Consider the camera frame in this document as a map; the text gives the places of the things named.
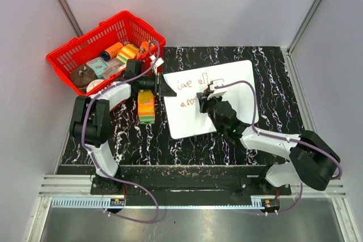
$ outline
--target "white board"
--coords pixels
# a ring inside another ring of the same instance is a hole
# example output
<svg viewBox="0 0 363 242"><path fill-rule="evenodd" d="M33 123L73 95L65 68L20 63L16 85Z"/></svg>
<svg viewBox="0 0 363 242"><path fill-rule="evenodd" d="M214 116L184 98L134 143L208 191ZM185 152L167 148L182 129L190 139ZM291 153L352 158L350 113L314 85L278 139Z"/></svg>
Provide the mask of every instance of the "white board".
<svg viewBox="0 0 363 242"><path fill-rule="evenodd" d="M173 139L216 131L206 113L199 112L198 92L203 92L211 80L223 79L224 84L246 80L255 88L254 71L249 60L214 65L164 75L166 82L178 94L164 97L166 114ZM227 88L223 101L228 101L242 122L251 123L254 96L248 85L240 83Z"/></svg>

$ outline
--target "red plastic basket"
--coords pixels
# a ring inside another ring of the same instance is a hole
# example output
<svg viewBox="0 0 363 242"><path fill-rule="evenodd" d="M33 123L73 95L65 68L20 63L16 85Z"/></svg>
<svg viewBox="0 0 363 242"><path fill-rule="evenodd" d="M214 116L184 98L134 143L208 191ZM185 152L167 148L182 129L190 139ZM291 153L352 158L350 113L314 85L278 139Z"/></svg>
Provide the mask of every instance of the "red plastic basket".
<svg viewBox="0 0 363 242"><path fill-rule="evenodd" d="M47 60L53 65L55 72L79 95L89 96L109 86L121 73L104 80L102 84L88 93L83 93L70 80L70 73L78 66L100 56L100 53L116 42L130 42L140 47L143 41L157 40L160 45L160 57L163 56L166 40L152 26L142 19L133 16L129 11L122 11L110 19L99 23L99 26L80 38L73 38L47 55ZM151 49L156 54L158 48ZM146 52L139 59L144 60L146 69L150 67L150 53Z"/></svg>

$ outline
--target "gray wall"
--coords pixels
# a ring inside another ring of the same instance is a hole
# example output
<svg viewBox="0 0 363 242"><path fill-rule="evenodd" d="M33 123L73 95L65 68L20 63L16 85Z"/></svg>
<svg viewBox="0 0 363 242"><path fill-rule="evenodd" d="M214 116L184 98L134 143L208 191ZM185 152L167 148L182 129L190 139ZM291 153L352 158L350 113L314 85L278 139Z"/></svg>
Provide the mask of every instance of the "gray wall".
<svg viewBox="0 0 363 242"><path fill-rule="evenodd" d="M363 0L324 0L293 52L319 134L340 155L363 235Z"/></svg>
<svg viewBox="0 0 363 242"><path fill-rule="evenodd" d="M67 0L84 32L129 10L168 46L288 46L313 0Z"/></svg>
<svg viewBox="0 0 363 242"><path fill-rule="evenodd" d="M0 241L22 241L52 173L74 92L45 60L74 33L56 0L0 0Z"/></svg>

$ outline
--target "gray floor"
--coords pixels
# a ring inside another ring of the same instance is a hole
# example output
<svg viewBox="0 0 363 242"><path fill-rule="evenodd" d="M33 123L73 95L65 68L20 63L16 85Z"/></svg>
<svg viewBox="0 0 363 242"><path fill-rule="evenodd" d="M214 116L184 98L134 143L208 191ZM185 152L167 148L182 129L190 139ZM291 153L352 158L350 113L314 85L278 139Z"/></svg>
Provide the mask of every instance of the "gray floor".
<svg viewBox="0 0 363 242"><path fill-rule="evenodd" d="M284 206L292 200L283 200ZM123 215L151 219L152 210ZM264 217L237 210L163 210L154 224L107 217L101 210L51 209L42 242L92 241L344 241L328 199L303 199L291 213Z"/></svg>

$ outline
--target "black marble pattern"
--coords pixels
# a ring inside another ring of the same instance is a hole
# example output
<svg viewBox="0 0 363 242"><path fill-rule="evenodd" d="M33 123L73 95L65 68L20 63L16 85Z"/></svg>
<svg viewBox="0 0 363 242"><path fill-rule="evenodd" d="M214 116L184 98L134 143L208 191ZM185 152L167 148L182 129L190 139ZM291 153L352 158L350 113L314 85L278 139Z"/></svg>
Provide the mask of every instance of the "black marble pattern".
<svg viewBox="0 0 363 242"><path fill-rule="evenodd" d="M303 123L282 52L271 46L187 47L164 49L165 73L228 62L251 60L258 98L258 127L281 133L301 133ZM218 133L174 140L170 137L163 99L155 99L154 125L140 125L137 97L111 113L109 145L119 164L126 165L234 165L283 162L256 150L236 150ZM79 141L68 139L63 165L90 165Z"/></svg>

